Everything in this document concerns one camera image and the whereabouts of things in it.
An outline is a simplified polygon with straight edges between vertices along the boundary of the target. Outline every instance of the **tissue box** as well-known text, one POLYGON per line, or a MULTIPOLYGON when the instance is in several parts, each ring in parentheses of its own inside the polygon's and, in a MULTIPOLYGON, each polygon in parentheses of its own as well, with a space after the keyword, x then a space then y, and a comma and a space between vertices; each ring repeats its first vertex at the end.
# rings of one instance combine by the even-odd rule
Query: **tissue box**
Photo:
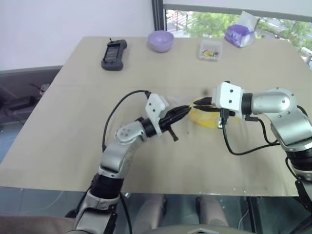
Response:
POLYGON ((242 48, 252 44, 255 39, 255 35, 254 31, 249 31, 247 27, 234 24, 228 28, 224 38, 233 45, 242 48))

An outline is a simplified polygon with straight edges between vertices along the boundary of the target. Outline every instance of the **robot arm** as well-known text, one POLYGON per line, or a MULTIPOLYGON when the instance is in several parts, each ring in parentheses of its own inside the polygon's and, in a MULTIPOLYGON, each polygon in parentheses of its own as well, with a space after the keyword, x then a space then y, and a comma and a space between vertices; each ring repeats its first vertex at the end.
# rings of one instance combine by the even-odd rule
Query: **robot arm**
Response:
POLYGON ((242 88, 223 82, 214 89, 212 105, 234 111, 241 118, 264 114, 270 120, 271 130, 296 174, 295 184, 301 202, 311 211, 312 124, 306 113, 297 107, 294 94, 282 88, 260 94, 245 93, 242 88))
POLYGON ((75 230, 69 234, 113 233, 116 205, 135 152, 147 138, 160 136, 167 130, 176 141, 171 124, 182 119, 191 109, 179 106, 168 111, 168 106, 162 96, 150 94, 145 107, 148 118, 139 118, 116 131, 115 139, 103 152, 97 174, 80 205, 75 230))

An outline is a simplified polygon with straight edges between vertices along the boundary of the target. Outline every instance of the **beige table surface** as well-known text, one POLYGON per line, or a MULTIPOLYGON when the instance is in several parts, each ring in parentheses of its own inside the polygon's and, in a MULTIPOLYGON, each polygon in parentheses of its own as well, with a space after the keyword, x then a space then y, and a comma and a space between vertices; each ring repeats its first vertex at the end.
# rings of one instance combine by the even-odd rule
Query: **beige table surface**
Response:
MULTIPOLYGON (((284 87, 312 114, 311 72, 285 40, 259 39, 238 49, 220 39, 223 54, 219 62, 196 58, 198 39, 175 39, 172 50, 163 54, 149 50, 146 38, 126 40, 123 70, 109 72, 100 66, 109 39, 82 39, 0 165, 0 186, 86 190, 100 162, 106 118, 122 96, 136 89, 149 89, 183 104, 225 80, 248 92, 284 87)), ((118 126, 144 116, 145 102, 145 96, 137 94, 120 106, 107 142, 118 126)), ((269 129, 266 118, 262 119, 269 129)), ((265 143, 259 123, 232 118, 227 129, 237 152, 265 143)), ((137 151, 123 191, 297 195, 279 146, 233 156, 221 130, 196 125, 189 117, 174 124, 173 130, 179 141, 173 142, 165 133, 137 151)))

